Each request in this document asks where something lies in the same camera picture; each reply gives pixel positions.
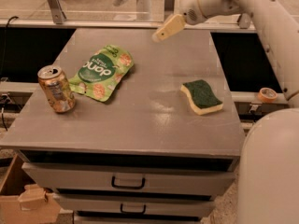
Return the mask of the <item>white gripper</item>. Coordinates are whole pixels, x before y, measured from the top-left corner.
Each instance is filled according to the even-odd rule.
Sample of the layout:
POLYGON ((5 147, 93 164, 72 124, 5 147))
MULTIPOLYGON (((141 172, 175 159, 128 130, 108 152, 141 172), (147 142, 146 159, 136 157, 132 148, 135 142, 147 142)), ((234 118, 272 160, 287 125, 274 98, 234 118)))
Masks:
POLYGON ((196 25, 207 20, 200 8, 199 0, 179 0, 179 13, 170 15, 152 35, 152 40, 161 42, 182 31, 186 22, 196 25))

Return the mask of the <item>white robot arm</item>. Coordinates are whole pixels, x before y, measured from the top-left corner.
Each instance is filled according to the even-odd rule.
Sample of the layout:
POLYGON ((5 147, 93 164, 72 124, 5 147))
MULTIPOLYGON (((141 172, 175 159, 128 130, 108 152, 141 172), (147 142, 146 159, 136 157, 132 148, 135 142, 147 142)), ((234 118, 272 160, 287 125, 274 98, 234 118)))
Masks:
POLYGON ((260 39, 267 69, 252 79, 284 96, 285 109, 249 130, 238 171, 237 224, 299 224, 299 24, 278 0, 180 0, 179 11, 153 35, 163 41, 216 16, 246 14, 260 39))

